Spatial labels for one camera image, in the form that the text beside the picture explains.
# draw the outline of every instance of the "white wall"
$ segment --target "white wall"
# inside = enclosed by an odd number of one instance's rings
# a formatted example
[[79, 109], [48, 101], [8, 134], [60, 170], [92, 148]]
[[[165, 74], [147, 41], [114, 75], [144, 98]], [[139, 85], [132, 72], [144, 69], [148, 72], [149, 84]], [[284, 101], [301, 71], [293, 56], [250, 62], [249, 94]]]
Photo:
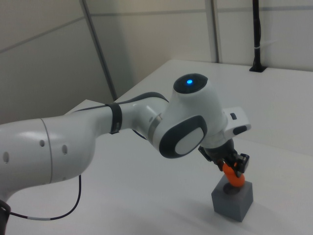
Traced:
[[118, 96], [170, 59], [215, 60], [205, 0], [87, 4]]
[[111, 102], [78, 0], [0, 1], [0, 124]]
[[[261, 63], [313, 71], [313, 1], [261, 0]], [[217, 0], [221, 63], [252, 65], [251, 0]]]

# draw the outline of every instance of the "gray cube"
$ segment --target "gray cube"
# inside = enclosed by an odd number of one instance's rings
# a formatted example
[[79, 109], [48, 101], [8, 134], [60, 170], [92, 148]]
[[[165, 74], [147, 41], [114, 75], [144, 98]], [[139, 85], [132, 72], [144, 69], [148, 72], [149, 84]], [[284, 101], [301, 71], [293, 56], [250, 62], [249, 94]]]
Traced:
[[252, 183], [235, 188], [224, 175], [212, 192], [212, 201], [215, 212], [242, 222], [253, 202]]

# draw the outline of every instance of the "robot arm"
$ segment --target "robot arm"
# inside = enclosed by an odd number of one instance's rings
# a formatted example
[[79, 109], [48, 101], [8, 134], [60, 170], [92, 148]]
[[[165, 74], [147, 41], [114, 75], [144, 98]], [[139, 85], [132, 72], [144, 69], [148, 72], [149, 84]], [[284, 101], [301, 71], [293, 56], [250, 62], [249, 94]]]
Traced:
[[[0, 200], [6, 202], [23, 188], [80, 175], [92, 160], [98, 136], [128, 128], [166, 158], [182, 157], [200, 144], [209, 161], [225, 161], [240, 173], [245, 170], [235, 168], [235, 163], [247, 159], [236, 160], [233, 148], [224, 148], [232, 137], [251, 128], [244, 111], [223, 110], [210, 81], [188, 74], [174, 83], [169, 103], [160, 94], [148, 93], [60, 117], [0, 125]], [[223, 154], [216, 157], [216, 152]]]

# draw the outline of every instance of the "cable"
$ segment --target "cable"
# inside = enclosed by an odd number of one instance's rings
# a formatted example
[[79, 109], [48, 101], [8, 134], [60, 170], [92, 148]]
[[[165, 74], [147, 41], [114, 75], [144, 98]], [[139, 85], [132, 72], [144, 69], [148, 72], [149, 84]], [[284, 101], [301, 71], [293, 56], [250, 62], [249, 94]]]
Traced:
[[139, 134], [137, 131], [133, 130], [138, 136], [142, 137], [144, 140], [147, 140], [143, 135]]
[[61, 215], [61, 216], [58, 216], [58, 217], [53, 217], [53, 218], [31, 217], [31, 216], [26, 216], [26, 215], [22, 215], [22, 214], [17, 214], [17, 213], [14, 213], [14, 212], [10, 212], [10, 214], [14, 215], [14, 216], [17, 216], [17, 217], [20, 217], [20, 218], [23, 218], [23, 219], [41, 220], [41, 221], [56, 220], [56, 219], [61, 219], [61, 218], [64, 218], [64, 217], [68, 216], [69, 214], [71, 214], [76, 209], [76, 207], [77, 207], [77, 205], [79, 203], [79, 200], [80, 200], [80, 195], [81, 195], [81, 192], [82, 192], [82, 175], [79, 175], [78, 179], [79, 179], [78, 197], [77, 197], [75, 206], [68, 213], [66, 213], [64, 215]]

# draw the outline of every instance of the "white table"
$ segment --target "white table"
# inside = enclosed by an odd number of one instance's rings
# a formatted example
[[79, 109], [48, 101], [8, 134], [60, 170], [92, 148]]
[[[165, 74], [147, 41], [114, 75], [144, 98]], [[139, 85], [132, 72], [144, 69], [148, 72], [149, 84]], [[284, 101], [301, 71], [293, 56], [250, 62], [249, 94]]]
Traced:
[[[97, 139], [93, 161], [82, 175], [81, 201], [70, 216], [44, 222], [11, 216], [6, 234], [312, 234], [313, 95], [308, 91], [313, 73], [248, 68], [172, 60], [118, 100], [149, 91], [169, 99], [178, 77], [197, 72], [212, 81], [223, 107], [242, 106], [252, 130], [234, 141], [238, 152], [250, 155], [246, 179], [254, 193], [242, 223], [214, 212], [211, 192], [223, 174], [197, 150], [166, 159], [124, 130]], [[76, 109], [96, 104], [86, 100]], [[59, 216], [72, 208], [77, 192], [75, 178], [24, 189], [8, 204], [29, 216]]]

